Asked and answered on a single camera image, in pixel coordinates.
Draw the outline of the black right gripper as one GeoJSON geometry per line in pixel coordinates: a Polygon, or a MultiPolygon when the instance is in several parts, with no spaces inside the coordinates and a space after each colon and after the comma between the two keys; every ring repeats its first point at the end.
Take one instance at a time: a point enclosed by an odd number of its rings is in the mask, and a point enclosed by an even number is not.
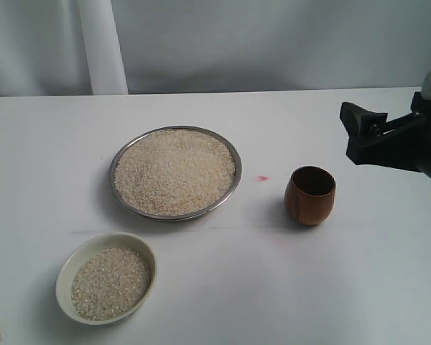
{"type": "Polygon", "coordinates": [[[421,172],[431,179],[431,100],[417,91],[410,110],[409,114],[386,123],[387,113],[343,102],[339,117],[349,137],[347,158],[355,165],[421,172]],[[385,139],[359,140],[380,134],[384,125],[385,139]]]}

